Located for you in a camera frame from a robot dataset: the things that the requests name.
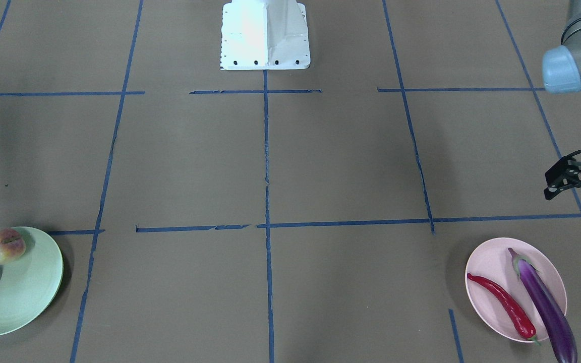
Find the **purple eggplant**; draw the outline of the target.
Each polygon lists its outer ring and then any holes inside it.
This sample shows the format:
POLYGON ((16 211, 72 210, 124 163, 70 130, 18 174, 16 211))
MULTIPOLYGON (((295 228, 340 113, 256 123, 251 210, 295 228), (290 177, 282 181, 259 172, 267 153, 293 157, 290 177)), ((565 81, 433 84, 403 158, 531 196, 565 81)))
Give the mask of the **purple eggplant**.
POLYGON ((577 362, 578 350, 565 314, 537 269, 513 248, 508 248, 512 266, 542 319, 558 362, 577 362))

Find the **red chili pepper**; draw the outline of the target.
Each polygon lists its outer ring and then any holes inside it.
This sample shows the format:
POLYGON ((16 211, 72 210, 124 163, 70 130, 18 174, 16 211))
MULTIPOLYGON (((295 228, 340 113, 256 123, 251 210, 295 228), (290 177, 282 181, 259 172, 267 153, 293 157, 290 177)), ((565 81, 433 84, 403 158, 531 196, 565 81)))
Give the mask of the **red chili pepper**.
POLYGON ((524 309, 509 294, 509 292, 505 291, 503 287, 501 287, 498 283, 493 282, 493 280, 489 280, 488 278, 482 276, 467 273, 466 278, 469 281, 477 283, 483 287, 498 300, 503 310, 505 310, 508 317, 510 318, 510 321, 512 322, 516 332, 521 338, 540 345, 539 340, 537 339, 537 330, 535 325, 533 322, 531 322, 524 309))

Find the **pink plate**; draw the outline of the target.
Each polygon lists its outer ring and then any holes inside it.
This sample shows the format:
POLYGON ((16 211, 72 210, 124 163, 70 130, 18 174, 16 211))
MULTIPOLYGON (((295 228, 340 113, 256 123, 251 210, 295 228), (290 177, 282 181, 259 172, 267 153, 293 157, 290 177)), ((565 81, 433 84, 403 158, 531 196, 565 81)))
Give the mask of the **pink plate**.
POLYGON ((468 280, 466 275, 485 277, 505 289, 524 310, 536 328, 537 340, 540 343, 548 342, 549 336, 546 326, 544 326, 526 288, 514 271, 509 248, 523 255, 535 267, 562 312, 567 313, 565 285, 553 262, 537 246, 512 237, 489 239, 475 247, 470 253, 462 275, 465 278, 465 289, 470 303, 480 319, 493 331, 511 341, 524 344, 528 342, 519 335, 499 300, 486 288, 468 280))

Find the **light green plate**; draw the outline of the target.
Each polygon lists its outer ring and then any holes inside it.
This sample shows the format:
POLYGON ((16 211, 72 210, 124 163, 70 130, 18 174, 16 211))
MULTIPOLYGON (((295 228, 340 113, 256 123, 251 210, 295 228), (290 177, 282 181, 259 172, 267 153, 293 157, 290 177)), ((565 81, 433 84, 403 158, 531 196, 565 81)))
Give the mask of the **light green plate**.
POLYGON ((63 255, 55 240, 34 227, 19 226, 26 251, 0 266, 0 335, 24 327, 51 304, 62 284, 63 255))

